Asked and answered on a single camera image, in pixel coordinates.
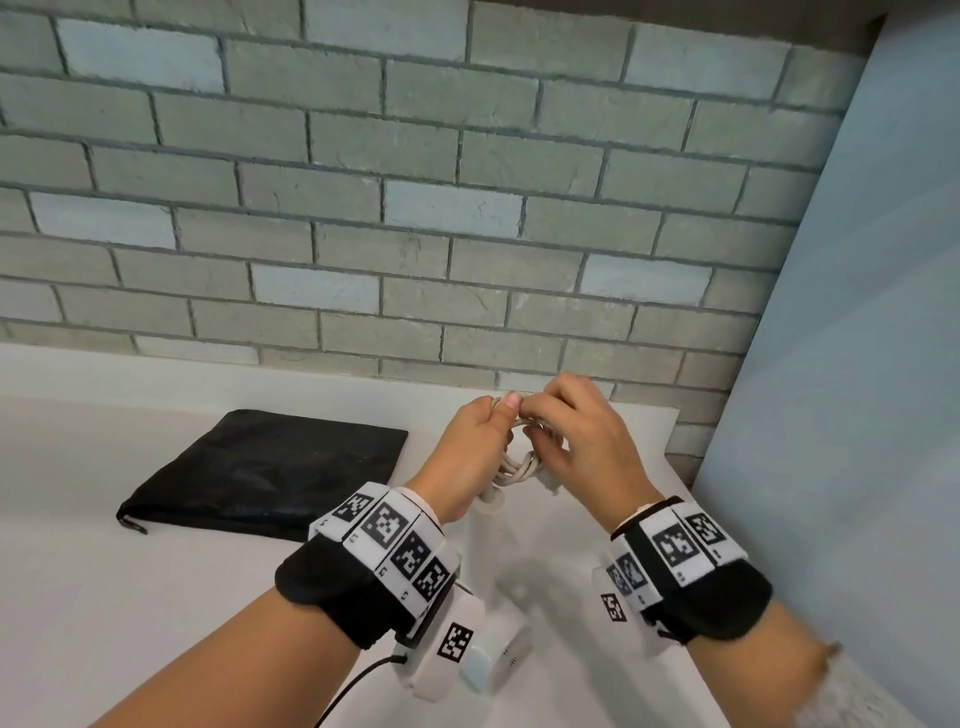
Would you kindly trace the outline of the black right wristband, marker tiles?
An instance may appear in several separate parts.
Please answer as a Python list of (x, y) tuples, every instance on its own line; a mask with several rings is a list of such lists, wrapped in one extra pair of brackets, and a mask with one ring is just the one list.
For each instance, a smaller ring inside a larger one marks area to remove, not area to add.
[(625, 520), (603, 554), (623, 577), (632, 608), (678, 647), (697, 637), (744, 637), (773, 598), (771, 583), (731, 535), (676, 495)]

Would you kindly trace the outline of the black zip pouch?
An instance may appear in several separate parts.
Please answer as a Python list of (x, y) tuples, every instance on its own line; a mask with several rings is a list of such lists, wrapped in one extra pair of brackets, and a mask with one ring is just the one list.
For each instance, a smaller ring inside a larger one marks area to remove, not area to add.
[(308, 528), (368, 482), (387, 485), (409, 433), (256, 409), (223, 416), (141, 484), (116, 521), (302, 543)]

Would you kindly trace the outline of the grey knit sleeve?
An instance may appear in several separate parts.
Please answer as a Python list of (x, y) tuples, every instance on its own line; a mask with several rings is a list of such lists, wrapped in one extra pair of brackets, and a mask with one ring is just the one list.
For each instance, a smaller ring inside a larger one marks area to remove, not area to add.
[(927, 728), (834, 643), (822, 682), (794, 715), (793, 728)]

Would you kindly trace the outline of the black left wristband, marker tiles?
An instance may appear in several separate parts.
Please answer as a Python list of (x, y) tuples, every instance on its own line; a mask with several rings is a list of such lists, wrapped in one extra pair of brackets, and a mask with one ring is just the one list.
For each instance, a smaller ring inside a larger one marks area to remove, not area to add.
[(414, 634), (452, 587), (461, 557), (426, 502), (368, 482), (314, 520), (274, 574), (285, 601), (315, 607), (360, 650)]

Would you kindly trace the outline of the person's left hand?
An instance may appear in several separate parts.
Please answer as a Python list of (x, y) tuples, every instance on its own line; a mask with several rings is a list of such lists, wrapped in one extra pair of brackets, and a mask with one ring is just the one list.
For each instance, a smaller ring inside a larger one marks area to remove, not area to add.
[(459, 521), (492, 484), (512, 441), (512, 428), (491, 427), (493, 404), (485, 395), (460, 407), (405, 485), (430, 506), (442, 526)]

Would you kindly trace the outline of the person's right hand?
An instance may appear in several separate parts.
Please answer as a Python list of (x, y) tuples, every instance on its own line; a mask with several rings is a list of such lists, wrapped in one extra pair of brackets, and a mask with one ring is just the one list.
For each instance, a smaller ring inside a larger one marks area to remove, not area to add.
[(650, 481), (624, 420), (582, 377), (582, 453), (538, 454), (606, 533), (665, 496)]

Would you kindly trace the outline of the white hair dryer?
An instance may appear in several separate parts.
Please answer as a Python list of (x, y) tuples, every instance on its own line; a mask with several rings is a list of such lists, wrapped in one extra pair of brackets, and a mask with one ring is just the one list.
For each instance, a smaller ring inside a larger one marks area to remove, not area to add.
[(532, 627), (528, 615), (498, 586), (510, 546), (504, 493), (486, 487), (464, 522), (461, 580), (483, 602), (486, 616), (462, 659), (461, 674), (476, 693), (493, 695), (532, 653)]

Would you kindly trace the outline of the person's left forearm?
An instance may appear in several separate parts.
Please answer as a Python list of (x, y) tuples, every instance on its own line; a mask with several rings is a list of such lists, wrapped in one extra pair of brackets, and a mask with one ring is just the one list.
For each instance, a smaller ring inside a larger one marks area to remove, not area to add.
[(360, 648), (269, 588), (89, 728), (314, 728)]

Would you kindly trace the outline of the black wristband, marker tiles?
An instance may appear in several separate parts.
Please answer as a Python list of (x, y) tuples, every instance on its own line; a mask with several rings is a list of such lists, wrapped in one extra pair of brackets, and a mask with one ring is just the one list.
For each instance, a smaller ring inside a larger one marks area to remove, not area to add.
[(697, 637), (744, 637), (773, 598), (771, 583), (731, 535), (676, 495), (625, 520), (603, 554), (623, 577), (632, 608), (678, 647)]
[(274, 574), (285, 601), (315, 607), (360, 650), (414, 634), (452, 587), (461, 557), (426, 502), (368, 482), (314, 520)]

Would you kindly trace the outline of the person's right forearm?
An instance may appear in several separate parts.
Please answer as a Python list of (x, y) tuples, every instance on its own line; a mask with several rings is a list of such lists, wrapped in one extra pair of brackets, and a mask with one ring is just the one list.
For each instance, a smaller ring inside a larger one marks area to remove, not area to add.
[(773, 600), (744, 637), (695, 637), (686, 650), (731, 728), (796, 728), (839, 646)]

